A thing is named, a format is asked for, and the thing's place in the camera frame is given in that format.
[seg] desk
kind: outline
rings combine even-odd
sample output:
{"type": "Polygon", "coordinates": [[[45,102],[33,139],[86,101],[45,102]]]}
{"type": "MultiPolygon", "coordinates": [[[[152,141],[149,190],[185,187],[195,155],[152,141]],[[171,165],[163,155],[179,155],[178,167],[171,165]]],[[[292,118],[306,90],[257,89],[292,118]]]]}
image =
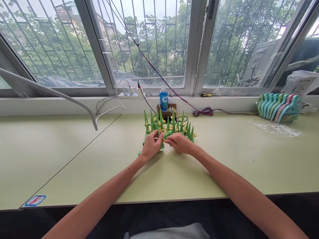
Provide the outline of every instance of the desk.
{"type": "Polygon", "coordinates": [[[18,209],[119,115],[0,118],[0,210],[18,209]]]}
{"type": "MultiPolygon", "coordinates": [[[[291,194],[319,191],[319,115],[300,116],[293,123],[304,133],[287,137],[252,125],[254,116],[189,119],[198,135],[195,143],[230,167],[262,193],[291,194]]],[[[88,145],[37,195],[41,206],[77,205],[104,182],[128,166],[142,148],[143,115],[121,115],[88,145]]],[[[189,155],[165,145],[133,178],[116,203],[224,198],[226,195],[205,168],[189,155]]]]}

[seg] green building blocks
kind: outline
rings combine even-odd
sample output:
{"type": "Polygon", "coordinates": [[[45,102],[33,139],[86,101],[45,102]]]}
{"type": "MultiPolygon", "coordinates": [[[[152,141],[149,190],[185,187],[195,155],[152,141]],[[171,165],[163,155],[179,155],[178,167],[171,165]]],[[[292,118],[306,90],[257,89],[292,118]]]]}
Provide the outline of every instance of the green building blocks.
{"type": "Polygon", "coordinates": [[[181,122],[178,122],[178,121],[175,120],[175,112],[173,111],[173,115],[171,117],[172,121],[171,121],[171,123],[169,123],[169,119],[167,119],[167,127],[166,128],[164,126],[166,121],[163,120],[161,109],[159,110],[159,112],[160,112],[159,114],[158,114],[158,112],[156,112],[156,118],[153,118],[152,111],[151,111],[151,122],[149,123],[148,120],[147,120],[146,112],[144,110],[144,126],[146,128],[145,137],[148,134],[150,134],[151,132],[153,132],[154,130],[156,130],[156,129],[158,130],[158,136],[160,136],[160,133],[163,132],[164,139],[161,142],[160,149],[164,148],[165,140],[170,135],[172,135],[174,133],[177,133],[177,132],[181,132],[190,141],[194,142],[194,137],[196,137],[197,135],[194,134],[194,127],[192,127],[192,130],[191,130],[191,123],[189,121],[187,121],[187,124],[185,126],[185,123],[184,123],[184,110],[183,110],[183,115],[182,115],[181,122]]]}

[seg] small box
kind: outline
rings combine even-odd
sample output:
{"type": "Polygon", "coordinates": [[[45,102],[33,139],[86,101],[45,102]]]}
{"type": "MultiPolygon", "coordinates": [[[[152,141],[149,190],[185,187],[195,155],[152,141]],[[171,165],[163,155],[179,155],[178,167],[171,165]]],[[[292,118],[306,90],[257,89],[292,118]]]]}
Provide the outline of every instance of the small box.
{"type": "MultiPolygon", "coordinates": [[[[168,107],[173,107],[174,109],[174,112],[175,112],[175,119],[177,118],[177,109],[176,109],[176,104],[168,104],[168,107]]],[[[157,109],[157,112],[159,113],[160,112],[160,106],[157,105],[156,106],[156,109],[157,109]]],[[[173,116],[173,112],[163,112],[162,111],[162,116],[163,118],[169,118],[169,120],[171,121],[171,116],[173,116]]]]}

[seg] sticker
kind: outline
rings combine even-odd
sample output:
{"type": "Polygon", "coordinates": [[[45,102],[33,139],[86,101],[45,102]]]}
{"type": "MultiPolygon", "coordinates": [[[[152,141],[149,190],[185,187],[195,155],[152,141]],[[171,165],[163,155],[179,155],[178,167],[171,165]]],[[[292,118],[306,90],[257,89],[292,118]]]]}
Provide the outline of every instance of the sticker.
{"type": "Polygon", "coordinates": [[[36,195],[29,199],[24,206],[38,206],[46,198],[46,195],[36,195]]]}

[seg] power strip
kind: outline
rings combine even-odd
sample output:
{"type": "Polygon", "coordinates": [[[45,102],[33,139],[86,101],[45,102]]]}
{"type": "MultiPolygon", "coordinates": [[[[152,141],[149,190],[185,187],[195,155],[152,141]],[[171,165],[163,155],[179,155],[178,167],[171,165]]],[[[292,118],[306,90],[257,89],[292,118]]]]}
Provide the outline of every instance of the power strip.
{"type": "Polygon", "coordinates": [[[136,92],[135,92],[133,95],[127,95],[127,96],[124,95],[123,92],[119,94],[119,98],[120,98],[120,99],[140,99],[140,98],[143,99],[144,97],[137,95],[136,92]]]}

